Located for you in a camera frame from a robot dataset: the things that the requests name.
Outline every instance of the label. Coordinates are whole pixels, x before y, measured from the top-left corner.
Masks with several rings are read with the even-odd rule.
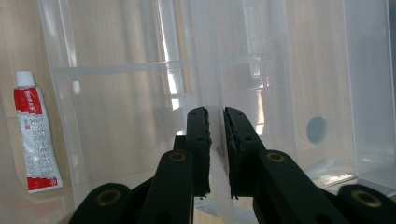
[[[29,191],[61,187],[53,155],[50,124],[39,88],[16,89],[15,106],[20,122]]]

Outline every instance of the toothpaste tube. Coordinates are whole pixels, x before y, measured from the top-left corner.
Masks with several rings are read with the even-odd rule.
[[[63,185],[53,154],[50,124],[41,90],[32,72],[17,72],[15,107],[20,122],[29,193],[57,189]]]

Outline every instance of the wooden surface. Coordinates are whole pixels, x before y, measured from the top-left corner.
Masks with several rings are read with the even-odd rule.
[[[48,111],[55,157],[66,188],[71,187],[68,160],[61,120],[50,78],[47,53],[36,0],[0,1],[0,98],[4,109],[16,176],[26,186],[26,171],[21,135],[16,117],[13,89],[16,71],[31,70],[35,84],[41,88]]]

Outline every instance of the clear plastic container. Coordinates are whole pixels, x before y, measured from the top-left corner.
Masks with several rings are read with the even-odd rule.
[[[358,177],[396,189],[388,1],[39,4],[76,205],[106,182],[152,176],[199,106],[227,223],[225,106],[323,188]]]

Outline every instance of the tube cap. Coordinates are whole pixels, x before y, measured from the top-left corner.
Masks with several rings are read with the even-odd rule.
[[[18,87],[31,87],[35,86],[35,80],[31,71],[18,71],[17,72],[17,86]]]

